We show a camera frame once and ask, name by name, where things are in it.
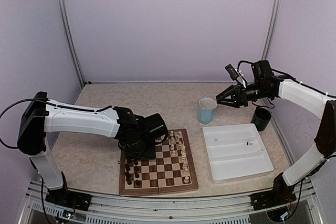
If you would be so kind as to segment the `right aluminium corner post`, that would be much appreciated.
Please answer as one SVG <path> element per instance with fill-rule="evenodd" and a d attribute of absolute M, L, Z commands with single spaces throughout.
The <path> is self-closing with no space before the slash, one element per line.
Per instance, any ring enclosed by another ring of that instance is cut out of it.
<path fill-rule="evenodd" d="M 261 55 L 261 60 L 267 60 L 269 57 L 272 39 L 274 37 L 275 30 L 276 30 L 276 23 L 278 19 L 279 10 L 280 10 L 280 4 L 281 4 L 281 0 L 273 0 L 270 20 L 268 24 L 267 33 L 266 33 L 266 39 L 265 39 L 265 43 L 263 47 L 263 52 Z"/>

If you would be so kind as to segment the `white plastic divided tray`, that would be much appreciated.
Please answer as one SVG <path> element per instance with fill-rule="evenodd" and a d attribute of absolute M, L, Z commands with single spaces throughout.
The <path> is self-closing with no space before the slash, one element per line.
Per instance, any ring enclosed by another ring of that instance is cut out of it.
<path fill-rule="evenodd" d="M 254 124 L 202 128 L 213 184 L 268 175 L 274 167 Z"/>

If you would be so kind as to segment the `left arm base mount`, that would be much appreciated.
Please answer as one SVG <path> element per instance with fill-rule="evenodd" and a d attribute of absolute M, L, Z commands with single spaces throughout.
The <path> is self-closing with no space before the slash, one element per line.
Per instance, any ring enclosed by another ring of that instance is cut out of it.
<path fill-rule="evenodd" d="M 61 172 L 61 175 L 63 182 L 62 188 L 56 190 L 48 189 L 46 201 L 73 210 L 88 211 L 92 196 L 90 194 L 69 190 L 63 172 Z"/>

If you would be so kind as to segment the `front aluminium rail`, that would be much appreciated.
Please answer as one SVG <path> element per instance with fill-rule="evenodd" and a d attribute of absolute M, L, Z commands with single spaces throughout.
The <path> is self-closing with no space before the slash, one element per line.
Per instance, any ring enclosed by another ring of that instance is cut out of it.
<path fill-rule="evenodd" d="M 41 183 L 32 180 L 17 223 L 271 223 L 270 213 L 284 205 L 255 210 L 251 193 L 206 197 L 122 197 L 91 192 L 87 211 L 41 201 Z"/>

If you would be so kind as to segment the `dark green mug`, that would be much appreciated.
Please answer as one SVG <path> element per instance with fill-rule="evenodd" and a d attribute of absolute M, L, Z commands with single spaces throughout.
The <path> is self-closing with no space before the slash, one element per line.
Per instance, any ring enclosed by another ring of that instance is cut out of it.
<path fill-rule="evenodd" d="M 271 120 L 271 113 L 260 106 L 256 107 L 251 123 L 255 125 L 258 132 L 265 130 Z"/>

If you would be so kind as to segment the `aluminium corner post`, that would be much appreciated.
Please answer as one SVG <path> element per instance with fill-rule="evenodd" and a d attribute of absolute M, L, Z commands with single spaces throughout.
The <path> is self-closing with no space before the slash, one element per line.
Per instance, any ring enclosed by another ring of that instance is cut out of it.
<path fill-rule="evenodd" d="M 67 42 L 69 53 L 70 53 L 70 59 L 72 61 L 79 85 L 81 88 L 83 88 L 86 82 L 85 82 L 85 77 L 82 72 L 80 62 L 79 62 L 79 58 L 77 56 L 74 40 L 71 34 L 70 23 L 69 23 L 67 9 L 66 9 L 66 2 L 65 0 L 57 0 L 57 1 L 59 5 L 59 10 L 60 10 L 62 26 L 64 28 L 65 38 L 66 38 L 66 42 Z"/>
<path fill-rule="evenodd" d="M 269 57 L 272 39 L 274 37 L 275 30 L 276 30 L 276 23 L 278 19 L 279 10 L 280 10 L 280 4 L 281 4 L 281 0 L 273 0 L 270 20 L 268 24 L 267 33 L 266 33 L 266 39 L 265 39 L 265 43 L 263 47 L 263 52 L 261 55 L 261 60 L 267 60 Z"/>

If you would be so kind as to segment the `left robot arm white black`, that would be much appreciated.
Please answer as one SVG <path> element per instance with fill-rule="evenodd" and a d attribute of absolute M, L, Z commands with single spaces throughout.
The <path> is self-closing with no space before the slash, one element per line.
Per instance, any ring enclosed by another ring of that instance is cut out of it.
<path fill-rule="evenodd" d="M 48 144 L 47 133 L 73 132 L 101 135 L 118 141 L 118 148 L 130 158 L 154 158 L 155 146 L 164 142 L 169 132 L 161 115 L 147 117 L 119 106 L 90 108 L 51 100 L 37 92 L 21 118 L 17 146 L 28 155 L 48 190 L 60 204 L 73 201 L 66 179 L 57 168 Z"/>

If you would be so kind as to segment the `row of black chess pieces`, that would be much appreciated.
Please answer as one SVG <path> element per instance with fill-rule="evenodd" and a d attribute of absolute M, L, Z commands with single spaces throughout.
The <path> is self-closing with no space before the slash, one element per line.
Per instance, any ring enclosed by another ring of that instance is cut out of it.
<path fill-rule="evenodd" d="M 141 187 L 141 161 L 127 158 L 125 162 L 125 184 L 130 188 Z"/>

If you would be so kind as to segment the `left aluminium corner post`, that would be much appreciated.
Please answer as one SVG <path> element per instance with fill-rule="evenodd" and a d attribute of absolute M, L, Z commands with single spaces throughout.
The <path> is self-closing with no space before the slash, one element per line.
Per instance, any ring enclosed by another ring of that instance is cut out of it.
<path fill-rule="evenodd" d="M 65 0 L 57 0 L 57 1 L 59 5 L 59 10 L 60 10 L 62 26 L 64 28 L 65 38 L 66 38 L 66 42 L 67 42 L 69 53 L 70 53 L 70 59 L 72 61 L 79 85 L 81 88 L 83 88 L 86 82 L 85 82 L 85 77 L 82 72 L 80 62 L 79 62 L 79 58 L 77 56 L 74 40 L 71 34 L 70 23 L 69 23 L 67 9 L 66 9 L 66 2 Z"/>

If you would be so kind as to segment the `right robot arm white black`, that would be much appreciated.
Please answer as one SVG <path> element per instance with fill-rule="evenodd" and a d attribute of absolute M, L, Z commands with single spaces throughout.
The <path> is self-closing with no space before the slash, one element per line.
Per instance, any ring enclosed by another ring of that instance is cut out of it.
<path fill-rule="evenodd" d="M 311 174 L 335 153 L 335 97 L 297 81 L 290 74 L 271 68 L 267 60 L 250 65 L 254 75 L 254 82 L 250 84 L 237 68 L 232 65 L 225 67 L 236 85 L 216 96 L 218 104 L 240 108 L 263 98 L 281 98 L 306 109 L 320 120 L 310 149 L 274 181 L 275 189 L 269 192 L 268 199 L 273 205 L 279 205 L 288 198 L 289 187 Z"/>

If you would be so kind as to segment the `wooden chessboard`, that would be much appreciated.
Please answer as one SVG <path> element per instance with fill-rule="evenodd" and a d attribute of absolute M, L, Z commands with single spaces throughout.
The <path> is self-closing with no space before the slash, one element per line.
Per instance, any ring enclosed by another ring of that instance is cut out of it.
<path fill-rule="evenodd" d="M 119 194 L 121 196 L 153 196 L 164 194 L 175 194 L 198 190 L 198 180 L 196 176 L 195 166 L 193 162 L 191 147 L 186 129 L 170 130 L 174 132 L 182 132 L 183 145 L 186 146 L 186 161 L 190 182 L 184 183 L 181 148 L 178 147 L 176 140 L 175 150 L 176 156 L 171 156 L 170 150 L 170 132 L 169 138 L 164 142 L 159 142 L 155 146 L 155 159 L 143 159 L 141 161 L 141 187 L 130 188 L 125 184 L 125 162 L 124 152 L 120 155 L 120 172 L 119 172 Z"/>

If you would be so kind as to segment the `light blue mug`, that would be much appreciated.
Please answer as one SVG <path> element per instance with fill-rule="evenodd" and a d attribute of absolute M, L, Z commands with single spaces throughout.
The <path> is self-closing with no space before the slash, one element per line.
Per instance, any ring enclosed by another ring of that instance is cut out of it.
<path fill-rule="evenodd" d="M 215 115 L 215 109 L 217 108 L 217 102 L 209 97 L 203 97 L 198 102 L 198 121 L 201 124 L 210 124 Z"/>

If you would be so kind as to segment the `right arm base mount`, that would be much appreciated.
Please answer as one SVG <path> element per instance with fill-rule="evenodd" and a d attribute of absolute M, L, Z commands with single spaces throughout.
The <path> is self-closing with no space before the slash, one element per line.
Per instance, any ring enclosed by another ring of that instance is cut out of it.
<path fill-rule="evenodd" d="M 254 193 L 250 196 L 254 210 L 275 207 L 295 201 L 294 186 L 288 186 L 283 178 L 283 173 L 274 179 L 271 190 Z"/>

